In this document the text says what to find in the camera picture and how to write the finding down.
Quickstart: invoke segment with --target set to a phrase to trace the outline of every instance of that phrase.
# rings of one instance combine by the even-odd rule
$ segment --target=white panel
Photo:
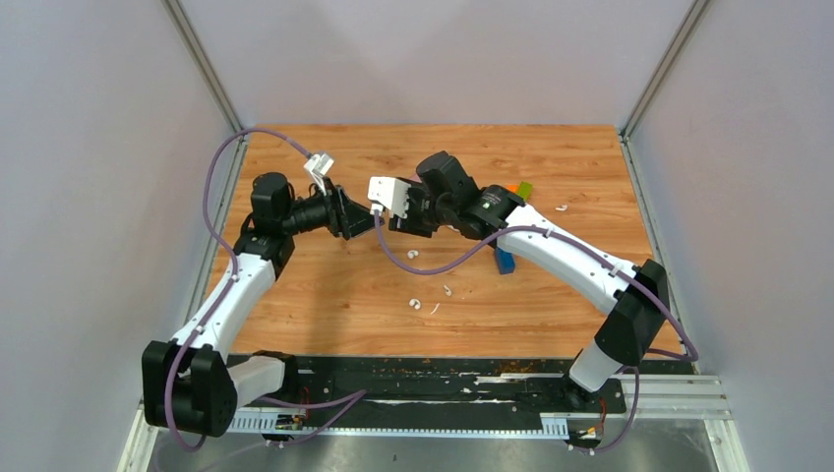
[[[713,2],[633,142],[752,470],[829,470],[834,3]]]
[[[625,123],[691,0],[184,0],[254,123]]]
[[[158,1],[0,2],[0,457],[113,470],[228,133]]]

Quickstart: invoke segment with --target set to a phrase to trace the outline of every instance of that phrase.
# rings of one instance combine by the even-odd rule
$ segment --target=green block
[[[530,200],[530,195],[533,193],[533,184],[529,182],[521,182],[518,184],[518,190],[516,193],[524,199],[525,202]]]

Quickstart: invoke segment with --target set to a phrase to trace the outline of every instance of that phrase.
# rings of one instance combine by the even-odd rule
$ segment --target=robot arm
[[[316,184],[316,193],[307,199],[295,198],[283,174],[267,173],[255,179],[252,213],[234,245],[237,273],[232,273],[230,262],[222,281],[198,312],[168,342],[152,341],[143,353],[145,418],[150,425],[167,426],[164,392],[168,372],[177,352],[195,331],[171,394],[179,430],[219,437],[241,406],[267,394],[285,393],[292,399],[297,392],[298,369],[293,356],[261,351],[231,368],[226,360],[244,321],[289,262],[295,249],[293,236],[324,227],[333,236],[348,240],[374,227],[368,209],[352,202],[344,189],[325,176],[331,165],[326,154],[308,159],[305,170]],[[234,283],[227,289],[229,277]],[[210,320],[203,324],[207,314]]]
[[[536,226],[585,246],[610,263],[606,268],[563,238],[529,231],[503,234],[494,244],[547,270],[608,315],[594,339],[574,359],[567,394],[581,402],[623,366],[639,364],[665,320],[659,309],[616,272],[633,278],[668,306],[665,270],[649,260],[643,266],[591,247],[553,224],[519,196],[492,185],[479,189],[454,156],[439,152],[417,166],[420,181],[372,177],[371,212],[387,209],[388,229],[431,237],[451,225],[468,239],[482,240],[513,226]]]

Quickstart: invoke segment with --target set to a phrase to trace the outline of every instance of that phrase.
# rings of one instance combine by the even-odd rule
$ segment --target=wood grain surface
[[[270,126],[335,159],[329,176],[367,205],[372,175],[409,177],[439,150],[455,155],[479,186],[533,184],[530,203],[565,230],[618,257],[650,257],[634,192],[610,126]],[[249,213],[252,180],[287,175],[299,195],[309,178],[303,157],[286,143],[252,138],[224,236],[234,242]],[[567,204],[567,211],[555,208]],[[446,228],[431,239],[386,232],[410,264],[446,264],[473,245]],[[241,329],[233,350],[294,354],[573,357],[604,316],[570,287],[516,258],[499,275],[491,249],[435,276],[392,264],[373,232],[343,241],[325,230],[295,237],[295,253]],[[413,261],[406,252],[416,249]],[[228,262],[220,253],[211,287]],[[444,284],[452,290],[445,294]],[[421,310],[408,306],[412,298]],[[431,312],[440,303],[436,312]],[[655,347],[681,352],[668,324]]]

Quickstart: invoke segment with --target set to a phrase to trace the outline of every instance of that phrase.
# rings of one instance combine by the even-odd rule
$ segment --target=gray floor
[[[622,421],[609,420],[609,439]],[[563,442],[542,440],[446,440],[322,436],[286,449],[260,447],[254,435],[208,439],[187,454],[166,434],[157,440],[158,467],[171,471],[644,471],[717,472],[703,423],[694,420],[637,420],[614,450],[593,457],[568,452]],[[153,461],[149,471],[154,471]]]

